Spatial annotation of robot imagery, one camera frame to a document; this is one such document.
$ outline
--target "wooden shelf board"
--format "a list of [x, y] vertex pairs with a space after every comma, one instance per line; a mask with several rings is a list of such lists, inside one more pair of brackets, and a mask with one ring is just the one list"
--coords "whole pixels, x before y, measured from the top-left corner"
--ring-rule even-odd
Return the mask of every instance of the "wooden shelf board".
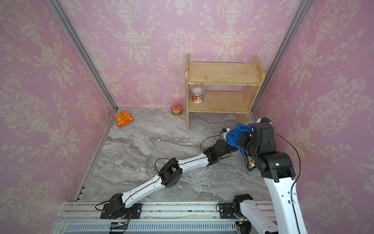
[[247, 113], [242, 92], [205, 91], [202, 103], [194, 103], [192, 94], [188, 100], [188, 112]]
[[188, 84], [260, 85], [252, 63], [190, 62]]

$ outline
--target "vent grille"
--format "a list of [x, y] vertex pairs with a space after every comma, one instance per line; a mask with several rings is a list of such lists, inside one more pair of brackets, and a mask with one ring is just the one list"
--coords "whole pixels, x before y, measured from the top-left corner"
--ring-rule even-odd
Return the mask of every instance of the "vent grille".
[[[76, 233], [77, 231], [108, 231], [111, 222], [69, 222], [65, 233]], [[144, 232], [144, 231], [204, 231], [204, 232], [222, 232], [236, 231], [236, 225], [233, 221], [135, 221], [130, 222], [127, 227], [128, 231]]]
[[236, 231], [235, 222], [139, 222], [130, 223], [129, 231]]
[[109, 230], [110, 222], [69, 222], [65, 231], [76, 231], [76, 230]]

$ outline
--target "damask pattern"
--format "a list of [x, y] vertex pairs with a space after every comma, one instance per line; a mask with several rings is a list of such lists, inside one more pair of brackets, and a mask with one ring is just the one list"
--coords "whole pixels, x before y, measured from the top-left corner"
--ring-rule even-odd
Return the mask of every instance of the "damask pattern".
[[[238, 63], [258, 55], [267, 70], [300, 0], [60, 2], [116, 104], [160, 107], [185, 104], [187, 54], [193, 61]], [[134, 79], [141, 72], [152, 91]]]
[[[309, 233], [374, 232], [373, 7], [313, 1], [257, 112], [300, 153]], [[298, 168], [295, 151], [277, 144]]]
[[[1, 231], [50, 233], [112, 110], [46, 1], [0, 1], [0, 23]], [[110, 64], [96, 34], [81, 36]]]

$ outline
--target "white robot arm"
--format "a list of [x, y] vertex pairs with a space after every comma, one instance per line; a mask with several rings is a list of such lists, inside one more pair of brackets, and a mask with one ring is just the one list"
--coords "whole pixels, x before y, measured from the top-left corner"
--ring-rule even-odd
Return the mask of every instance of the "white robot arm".
[[[246, 217], [261, 234], [306, 234], [297, 200], [292, 161], [286, 153], [275, 151], [274, 129], [267, 120], [264, 118], [261, 122], [252, 124], [252, 133], [242, 133], [236, 144], [248, 151], [255, 160], [261, 176], [264, 177], [272, 197], [278, 225], [258, 209], [248, 194], [234, 197], [234, 213], [239, 218]], [[113, 195], [109, 200], [111, 218], [123, 218], [136, 202], [154, 191], [174, 186], [183, 173], [213, 165], [223, 155], [236, 150], [224, 140], [217, 140], [212, 147], [198, 156], [184, 160], [170, 159], [149, 181], [130, 191]]]

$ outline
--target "mounting plate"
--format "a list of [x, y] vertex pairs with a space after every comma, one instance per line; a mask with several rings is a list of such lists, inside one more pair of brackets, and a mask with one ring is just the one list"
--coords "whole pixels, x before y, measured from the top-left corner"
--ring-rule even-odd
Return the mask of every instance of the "mounting plate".
[[[131, 219], [140, 219], [141, 206], [141, 203], [135, 203], [132, 207], [130, 207]], [[103, 207], [103, 211], [101, 212], [100, 219], [113, 219], [112, 216], [109, 216], [109, 210], [109, 204], [105, 204]], [[127, 220], [129, 219], [129, 217], [130, 213], [127, 212], [126, 215], [121, 219]]]
[[234, 208], [232, 203], [220, 203], [218, 204], [221, 219], [237, 219], [234, 215]]

